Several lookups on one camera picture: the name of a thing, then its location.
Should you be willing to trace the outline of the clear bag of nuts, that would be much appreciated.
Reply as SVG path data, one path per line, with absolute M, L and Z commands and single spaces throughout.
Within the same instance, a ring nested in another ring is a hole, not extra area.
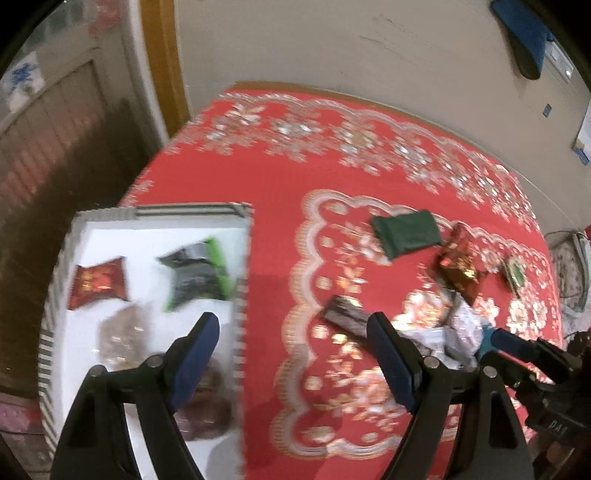
M 111 371 L 124 371 L 154 360 L 162 374 L 164 399 L 184 441 L 221 437 L 233 422 L 221 362 L 214 355 L 205 360 L 197 352 L 152 350 L 149 313 L 148 306 L 133 303 L 102 321 L 97 333 L 99 362 Z

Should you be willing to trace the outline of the red gold snack packet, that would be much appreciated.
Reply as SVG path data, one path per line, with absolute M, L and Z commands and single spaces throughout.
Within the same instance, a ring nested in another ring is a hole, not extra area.
M 457 223 L 439 249 L 432 273 L 446 288 L 460 294 L 473 306 L 489 272 L 472 249 L 473 235 L 463 223 Z

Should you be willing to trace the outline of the blue black wall object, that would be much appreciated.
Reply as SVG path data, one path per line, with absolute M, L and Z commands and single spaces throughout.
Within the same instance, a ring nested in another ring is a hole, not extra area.
M 528 80 L 538 80 L 544 65 L 546 45 L 554 40 L 554 36 L 523 1 L 494 0 L 490 6 L 507 31 L 519 72 Z

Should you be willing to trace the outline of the red snack packet in box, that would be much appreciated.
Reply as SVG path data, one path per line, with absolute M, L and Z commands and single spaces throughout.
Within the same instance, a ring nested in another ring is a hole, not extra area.
M 78 265 L 70 290 L 68 309 L 74 311 L 99 300 L 128 301 L 124 265 L 125 258 L 122 256 L 89 267 Z

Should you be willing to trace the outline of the metal roller shutter door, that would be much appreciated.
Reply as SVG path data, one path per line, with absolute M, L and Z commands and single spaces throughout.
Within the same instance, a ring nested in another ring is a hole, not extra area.
M 37 396 L 54 265 L 83 210 L 118 204 L 153 148 L 126 47 L 32 52 L 1 78 L 1 391 Z

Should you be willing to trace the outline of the red floral tablecloth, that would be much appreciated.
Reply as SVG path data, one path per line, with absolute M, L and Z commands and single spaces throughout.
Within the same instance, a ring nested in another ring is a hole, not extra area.
M 517 177 L 475 146 L 388 107 L 280 83 L 239 83 L 165 146 L 126 206 L 252 205 L 243 337 L 246 479 L 377 479 L 409 423 L 375 360 L 325 323 L 335 295 L 406 326 L 446 301 L 436 248 L 390 261 L 373 216 L 457 223 L 489 272 L 476 309 L 528 339 L 562 341 L 550 254 Z M 502 261 L 521 263 L 517 298 Z

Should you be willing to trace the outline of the white silver snack packet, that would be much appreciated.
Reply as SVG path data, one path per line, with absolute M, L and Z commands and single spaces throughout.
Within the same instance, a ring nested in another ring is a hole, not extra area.
M 464 300 L 455 304 L 442 326 L 404 332 L 424 356 L 433 356 L 452 370 L 472 371 L 490 321 Z

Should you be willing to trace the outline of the black green snack packet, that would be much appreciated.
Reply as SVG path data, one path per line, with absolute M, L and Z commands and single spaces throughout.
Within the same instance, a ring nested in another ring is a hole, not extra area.
M 227 301 L 233 284 L 221 246 L 214 237 L 184 245 L 157 258 L 172 272 L 172 280 L 164 311 L 178 310 L 196 299 Z

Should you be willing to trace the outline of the dark chocolate bar packet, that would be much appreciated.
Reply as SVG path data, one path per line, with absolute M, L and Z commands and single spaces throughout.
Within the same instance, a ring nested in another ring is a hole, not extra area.
M 367 323 L 370 314 L 350 299 L 339 295 L 332 296 L 322 309 L 321 316 L 356 341 L 367 343 Z

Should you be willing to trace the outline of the wooden door frame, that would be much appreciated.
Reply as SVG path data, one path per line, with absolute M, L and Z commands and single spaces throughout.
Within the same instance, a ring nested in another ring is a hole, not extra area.
M 141 0 L 141 27 L 165 131 L 173 137 L 190 119 L 182 79 L 173 0 Z

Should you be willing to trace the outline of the striped white storage box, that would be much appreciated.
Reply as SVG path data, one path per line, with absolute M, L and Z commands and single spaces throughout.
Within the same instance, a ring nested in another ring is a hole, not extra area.
M 39 403 L 51 452 L 92 366 L 114 370 L 162 354 L 203 313 L 212 312 L 219 321 L 212 359 L 221 369 L 221 393 L 232 403 L 232 422 L 221 436 L 192 440 L 187 447 L 205 478 L 242 478 L 239 395 L 251 231 L 252 206 L 235 202 L 106 208 L 74 216 L 48 288 L 38 349 Z M 192 299 L 169 310 L 174 273 L 160 257 L 208 239 L 221 250 L 228 299 Z M 77 269 L 116 258 L 123 260 L 127 300 L 102 299 L 69 309 Z

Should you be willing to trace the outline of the dark green snack packet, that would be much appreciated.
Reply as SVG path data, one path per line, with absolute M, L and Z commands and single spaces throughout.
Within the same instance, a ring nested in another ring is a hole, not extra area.
M 373 216 L 370 227 L 390 261 L 443 243 L 437 222 L 428 210 L 397 216 Z

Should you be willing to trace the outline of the patterned chair cushion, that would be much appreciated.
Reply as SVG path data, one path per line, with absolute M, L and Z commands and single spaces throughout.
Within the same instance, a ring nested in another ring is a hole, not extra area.
M 549 247 L 559 300 L 565 316 L 580 317 L 590 296 L 590 239 L 579 230 L 557 230 L 544 236 Z

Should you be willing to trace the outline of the round green wrapped cake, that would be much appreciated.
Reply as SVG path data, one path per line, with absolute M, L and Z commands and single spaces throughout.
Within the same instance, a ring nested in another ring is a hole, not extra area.
M 509 256 L 502 261 L 503 275 L 506 283 L 517 298 L 521 298 L 527 285 L 527 277 L 519 260 Z

